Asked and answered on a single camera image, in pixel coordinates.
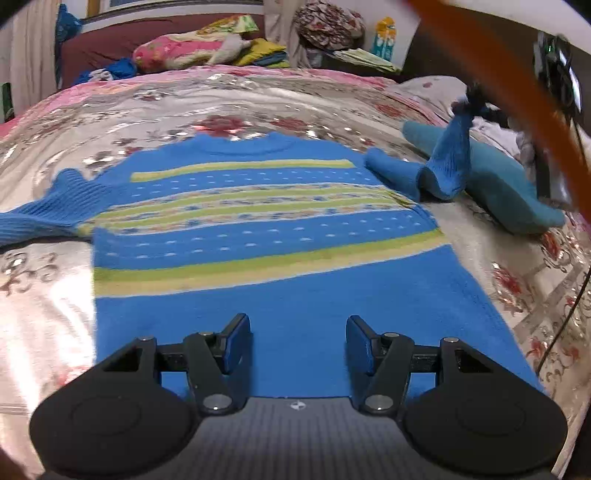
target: pink pillow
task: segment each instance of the pink pillow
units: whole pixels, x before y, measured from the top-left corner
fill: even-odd
[[[133,60],[144,73],[204,65],[220,49],[228,35],[226,32],[162,35],[136,48]]]

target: striped sweater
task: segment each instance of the striped sweater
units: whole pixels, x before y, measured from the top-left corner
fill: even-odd
[[[0,215],[0,244],[92,238],[98,360],[138,336],[179,342],[245,312],[254,395],[347,396],[345,321],[358,314],[424,345],[457,336],[537,385],[433,217],[363,161],[330,141],[199,135],[92,181],[62,171],[43,199]],[[416,377],[411,397],[433,386]],[[180,394],[184,383],[164,380]]]

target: floral fabric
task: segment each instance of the floral fabric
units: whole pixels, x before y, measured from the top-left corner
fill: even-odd
[[[365,33],[361,15],[337,5],[310,4],[295,14],[297,32],[315,47],[325,50],[351,48]]]

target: satin bedspread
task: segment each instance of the satin bedspread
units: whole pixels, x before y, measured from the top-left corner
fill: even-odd
[[[280,131],[424,161],[402,137],[402,123],[445,125],[450,101],[463,93],[458,82],[431,77],[407,86],[324,70],[217,66],[79,85],[0,126],[0,210],[41,197],[63,168],[92,178],[135,151],[201,132],[239,141]],[[512,132],[475,122],[472,134],[516,153]],[[568,215],[562,229],[518,237],[466,194],[426,206],[535,365],[589,264],[586,224]],[[94,361],[91,249],[51,239],[0,252],[0,444],[31,476],[42,471],[28,440],[31,413]],[[590,318],[591,289],[542,370],[569,421],[555,473],[568,461],[589,403]]]

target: red headboard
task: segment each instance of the red headboard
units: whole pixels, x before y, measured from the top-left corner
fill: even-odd
[[[198,14],[174,17],[146,18],[110,25],[78,35],[61,48],[61,76],[63,88],[68,88],[85,70],[96,70],[125,57],[131,57],[141,44],[168,33],[185,33],[205,27],[221,18],[235,14]],[[265,17],[251,15],[258,32],[245,38],[265,36]]]

